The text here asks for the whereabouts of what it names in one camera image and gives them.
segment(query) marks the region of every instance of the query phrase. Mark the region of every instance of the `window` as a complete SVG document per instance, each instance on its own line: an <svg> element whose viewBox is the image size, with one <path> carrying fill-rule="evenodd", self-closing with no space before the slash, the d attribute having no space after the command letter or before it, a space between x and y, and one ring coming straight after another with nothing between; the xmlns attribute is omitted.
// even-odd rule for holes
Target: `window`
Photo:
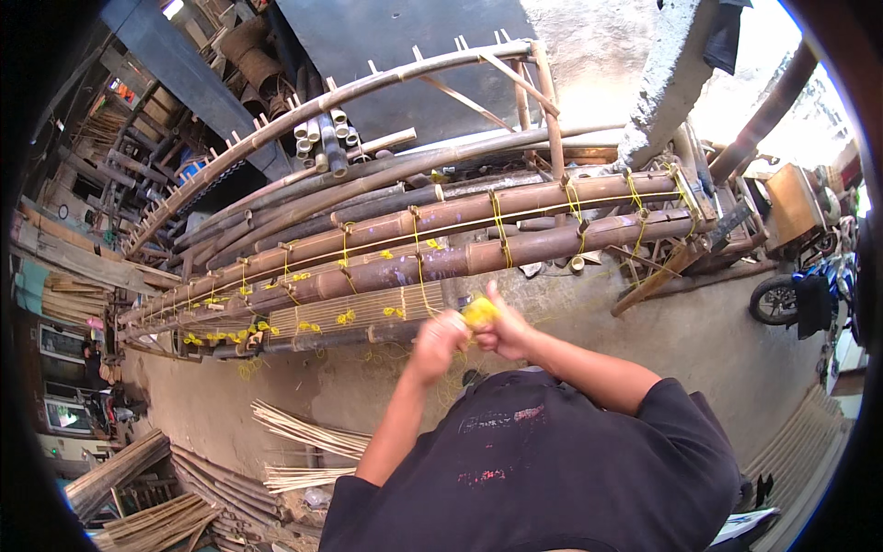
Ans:
<svg viewBox="0 0 883 552"><path fill-rule="evenodd" d="M40 352L50 357L86 364L83 351L79 348L83 339L83 336L57 331L46 324L40 324Z"/></svg>
<svg viewBox="0 0 883 552"><path fill-rule="evenodd" d="M67 433L92 434L89 415L82 405L51 398L44 398L43 403L46 405L46 420L49 422L49 429Z"/></svg>

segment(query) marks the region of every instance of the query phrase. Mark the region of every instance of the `black t-shirt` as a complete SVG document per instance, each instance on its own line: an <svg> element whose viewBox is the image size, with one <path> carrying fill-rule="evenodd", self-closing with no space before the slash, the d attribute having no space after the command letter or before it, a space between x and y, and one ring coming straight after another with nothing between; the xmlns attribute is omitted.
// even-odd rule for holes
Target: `black t-shirt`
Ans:
<svg viewBox="0 0 883 552"><path fill-rule="evenodd" d="M322 552L703 550L736 502L725 437L674 379L632 418L545 372L488 378L378 488L337 480Z"/></svg>

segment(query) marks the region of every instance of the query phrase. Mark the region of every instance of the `motorcycle wheel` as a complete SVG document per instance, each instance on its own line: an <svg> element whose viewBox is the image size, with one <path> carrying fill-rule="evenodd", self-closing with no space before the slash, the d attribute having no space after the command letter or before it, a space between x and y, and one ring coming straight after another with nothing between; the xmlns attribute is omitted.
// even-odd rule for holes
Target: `motorcycle wheel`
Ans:
<svg viewBox="0 0 883 552"><path fill-rule="evenodd" d="M751 317L767 326L797 322L797 295L790 274L767 278L754 288L748 304Z"/></svg>

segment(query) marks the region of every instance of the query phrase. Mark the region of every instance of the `bamboo pile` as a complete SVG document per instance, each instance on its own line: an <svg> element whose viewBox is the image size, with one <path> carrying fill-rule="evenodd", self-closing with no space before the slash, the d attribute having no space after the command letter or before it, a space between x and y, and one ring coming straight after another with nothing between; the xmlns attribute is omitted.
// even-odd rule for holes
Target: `bamboo pile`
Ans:
<svg viewBox="0 0 883 552"><path fill-rule="evenodd" d="M110 489L133 480L169 454L169 438L154 429L64 488L71 510L88 521L110 501Z"/></svg>
<svg viewBox="0 0 883 552"><path fill-rule="evenodd" d="M178 478L219 510L211 528L215 539L227 549L250 542L293 542L298 534L321 534L319 527L292 522L291 514L282 507L283 499L271 495L260 481L213 464L175 444L171 450Z"/></svg>
<svg viewBox="0 0 883 552"><path fill-rule="evenodd" d="M52 272L43 283L42 311L80 326L90 317L104 316L104 289L73 276Z"/></svg>
<svg viewBox="0 0 883 552"><path fill-rule="evenodd" d="M101 552L160 552L190 537L186 548L189 552L218 514L197 495L187 493L127 518L109 521L92 542Z"/></svg>

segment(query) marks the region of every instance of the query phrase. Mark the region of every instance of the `bundle of bamboo sticks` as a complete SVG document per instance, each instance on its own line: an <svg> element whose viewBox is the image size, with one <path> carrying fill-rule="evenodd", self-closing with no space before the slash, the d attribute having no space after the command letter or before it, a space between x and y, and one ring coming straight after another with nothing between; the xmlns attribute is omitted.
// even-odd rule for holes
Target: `bundle of bamboo sticks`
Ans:
<svg viewBox="0 0 883 552"><path fill-rule="evenodd" d="M160 552L190 537L189 551L220 513L194 493L187 493L127 518L109 521L92 542L102 552Z"/></svg>
<svg viewBox="0 0 883 552"><path fill-rule="evenodd" d="M154 429L64 488L71 510L88 521L110 501L110 489L133 480L169 454L169 438Z"/></svg>
<svg viewBox="0 0 883 552"><path fill-rule="evenodd" d="M292 441L327 450L340 456L358 460L371 441L371 435L365 435L342 429L320 427L315 424L298 420L287 412L256 399L252 402L254 419L274 434ZM353 475L355 467L344 468L310 468L310 467L276 467L266 466L267 480L264 485L271 494L279 494L299 488L316 487L334 483L338 477Z"/></svg>
<svg viewBox="0 0 883 552"><path fill-rule="evenodd" d="M358 460L371 441L365 435L342 429L330 429L298 420L294 416L268 405L262 400L252 402L254 419L272 434L292 441L313 445L319 449L334 452L340 456Z"/></svg>
<svg viewBox="0 0 883 552"><path fill-rule="evenodd" d="M264 485L270 493L284 493L299 488L318 487L337 481L338 477L353 475L355 467L349 468L287 468L268 465Z"/></svg>

